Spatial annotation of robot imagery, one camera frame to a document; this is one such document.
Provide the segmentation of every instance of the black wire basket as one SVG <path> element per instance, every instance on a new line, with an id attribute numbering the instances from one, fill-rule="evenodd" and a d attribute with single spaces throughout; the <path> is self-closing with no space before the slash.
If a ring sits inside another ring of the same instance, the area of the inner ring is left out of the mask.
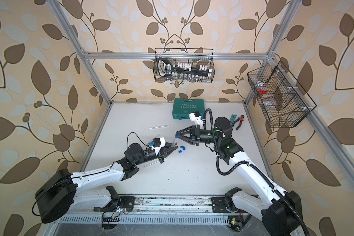
<path id="1" fill-rule="evenodd" d="M 215 69 L 213 49 L 155 48 L 155 81 L 212 83 Z"/>
<path id="2" fill-rule="evenodd" d="M 291 85 L 283 74 L 288 72 L 286 66 L 280 63 L 248 72 L 248 82 L 269 126 L 293 128 L 316 108 L 316 103 L 298 80 L 296 85 Z M 307 104 L 297 90 L 307 95 L 314 105 Z"/>

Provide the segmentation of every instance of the green toolbox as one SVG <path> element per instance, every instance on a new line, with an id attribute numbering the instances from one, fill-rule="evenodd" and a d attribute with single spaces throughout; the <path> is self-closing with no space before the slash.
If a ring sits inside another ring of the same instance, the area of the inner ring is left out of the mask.
<path id="1" fill-rule="evenodd" d="M 172 115 L 174 119 L 189 119 L 189 114 L 198 111 L 205 112 L 205 102 L 203 99 L 182 99 L 176 98 L 173 103 Z"/>

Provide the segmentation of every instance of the wallpaper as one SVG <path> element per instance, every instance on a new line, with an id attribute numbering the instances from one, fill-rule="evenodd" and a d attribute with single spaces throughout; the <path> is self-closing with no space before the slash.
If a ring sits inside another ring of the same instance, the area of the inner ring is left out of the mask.
<path id="1" fill-rule="evenodd" d="M 248 108 L 276 181 L 302 199 L 310 236 L 354 236 L 354 188 L 309 121 L 270 128 L 257 101 Z"/>
<path id="2" fill-rule="evenodd" d="M 92 87 L 44 1 L 0 0 L 0 235 L 42 230 L 35 192 L 77 170 L 106 109 Z"/>
<path id="3" fill-rule="evenodd" d="M 354 0 L 306 5 L 299 8 L 276 58 L 303 83 L 321 118 L 354 158 Z"/>
<path id="4" fill-rule="evenodd" d="M 303 0 L 276 58 L 354 158 L 354 0 Z M 277 181 L 302 199 L 310 235 L 354 236 L 354 188 L 308 120 L 270 128 L 255 98 L 249 109 Z"/>
<path id="5" fill-rule="evenodd" d="M 89 52 L 211 48 L 264 53 L 287 0 L 60 0 Z"/>
<path id="6" fill-rule="evenodd" d="M 95 60 L 109 97 L 113 101 L 173 102 L 175 98 L 205 101 L 243 101 L 250 90 L 246 73 L 259 67 L 257 60 L 217 60 L 212 83 L 155 82 L 151 60 Z"/>

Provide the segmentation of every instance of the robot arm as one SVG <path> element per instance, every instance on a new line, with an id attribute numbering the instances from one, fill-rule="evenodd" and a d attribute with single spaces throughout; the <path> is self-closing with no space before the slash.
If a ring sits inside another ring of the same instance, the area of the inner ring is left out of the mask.
<path id="1" fill-rule="evenodd" d="M 154 159 L 163 163 L 164 158 L 178 148 L 171 145 L 164 138 L 155 138 L 145 150 L 140 144 L 131 144 L 124 152 L 125 157 L 111 166 L 73 173 L 59 170 L 35 194 L 42 223 L 53 222 L 74 210 L 92 207 L 100 212 L 117 210 L 121 199 L 112 186 L 93 189 L 132 177 L 141 163 Z"/>
<path id="2" fill-rule="evenodd" d="M 305 235 L 309 235 L 301 217 L 300 197 L 294 191 L 288 193 L 257 168 L 244 149 L 232 138 L 232 127 L 227 118 L 218 117 L 213 124 L 211 110 L 207 109 L 203 115 L 203 124 L 207 111 L 211 117 L 211 130 L 192 125 L 176 132 L 176 136 L 196 146 L 200 142 L 213 143 L 219 174 L 228 175 L 234 170 L 238 171 L 258 194 L 259 198 L 246 194 L 240 188 L 231 189 L 225 194 L 227 210 L 236 212 L 242 209 L 250 213 L 263 222 L 271 236 L 289 235 L 299 225 L 302 225 Z M 219 169 L 219 158 L 231 166 L 229 171 L 222 172 Z"/>

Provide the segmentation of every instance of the white tabletop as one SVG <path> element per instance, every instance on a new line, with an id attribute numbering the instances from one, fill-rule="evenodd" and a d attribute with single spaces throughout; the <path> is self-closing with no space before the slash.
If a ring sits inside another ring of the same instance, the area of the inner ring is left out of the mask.
<path id="1" fill-rule="evenodd" d="M 113 104 L 86 170 L 110 165 L 114 160 L 123 158 L 127 146 L 126 138 L 130 132 L 136 132 L 144 143 L 151 142 L 155 137 L 164 137 L 166 142 L 172 142 L 176 131 L 194 125 L 189 119 L 173 119 L 172 108 L 172 103 Z M 243 104 L 206 103 L 205 108 L 212 110 L 214 121 L 219 116 L 228 119 L 232 114 L 245 116 L 240 129 L 233 129 L 232 137 L 258 168 L 266 172 Z M 206 119 L 207 127 L 210 127 L 208 114 Z M 170 126 L 149 130 L 150 127 L 161 125 Z M 129 144 L 134 142 L 141 144 L 136 135 L 131 134 Z M 255 194 L 237 171 L 227 176 L 220 175 L 216 170 L 214 153 L 204 144 L 192 146 L 180 139 L 177 144 L 185 146 L 186 150 L 178 153 L 181 149 L 178 148 L 163 164 L 156 163 L 146 168 L 143 167 L 144 164 L 138 165 L 138 173 L 127 180 L 113 183 L 112 186 L 118 194 L 133 195 L 223 195 L 234 187 Z M 224 172 L 229 166 L 220 160 L 220 169 Z"/>

